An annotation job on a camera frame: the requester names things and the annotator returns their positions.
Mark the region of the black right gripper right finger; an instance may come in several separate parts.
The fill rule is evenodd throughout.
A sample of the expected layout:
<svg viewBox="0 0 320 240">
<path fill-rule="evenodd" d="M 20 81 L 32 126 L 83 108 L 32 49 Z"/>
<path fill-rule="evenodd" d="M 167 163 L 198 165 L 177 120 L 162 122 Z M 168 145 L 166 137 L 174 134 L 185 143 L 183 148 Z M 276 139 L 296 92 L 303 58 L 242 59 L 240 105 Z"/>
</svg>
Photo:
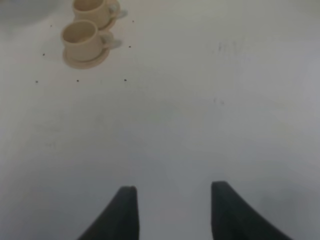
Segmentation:
<svg viewBox="0 0 320 240">
<path fill-rule="evenodd" d="M 226 181 L 211 184 L 211 232 L 214 240 L 289 240 L 256 212 Z"/>
</svg>

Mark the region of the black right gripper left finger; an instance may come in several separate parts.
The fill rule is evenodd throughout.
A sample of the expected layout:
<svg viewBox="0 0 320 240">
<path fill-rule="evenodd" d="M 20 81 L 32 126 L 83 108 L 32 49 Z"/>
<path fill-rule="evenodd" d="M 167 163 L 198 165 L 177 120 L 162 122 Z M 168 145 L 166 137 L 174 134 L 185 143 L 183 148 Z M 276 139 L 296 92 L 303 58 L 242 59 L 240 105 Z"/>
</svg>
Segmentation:
<svg viewBox="0 0 320 240">
<path fill-rule="evenodd" d="M 122 186 L 80 240 L 138 240 L 139 208 L 135 186 Z"/>
</svg>

